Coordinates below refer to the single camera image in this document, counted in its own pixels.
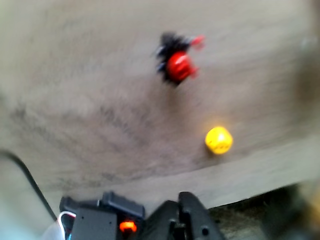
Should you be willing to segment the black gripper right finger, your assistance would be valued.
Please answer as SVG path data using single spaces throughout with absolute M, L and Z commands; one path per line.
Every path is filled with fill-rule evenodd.
M 211 219 L 209 210 L 191 192 L 178 195 L 179 218 L 185 224 L 187 240 L 222 240 L 223 234 Z

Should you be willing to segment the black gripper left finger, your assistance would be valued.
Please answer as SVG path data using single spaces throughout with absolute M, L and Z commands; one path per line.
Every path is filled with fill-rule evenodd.
M 140 240 L 168 240 L 179 222 L 179 205 L 176 201 L 163 202 L 145 221 Z

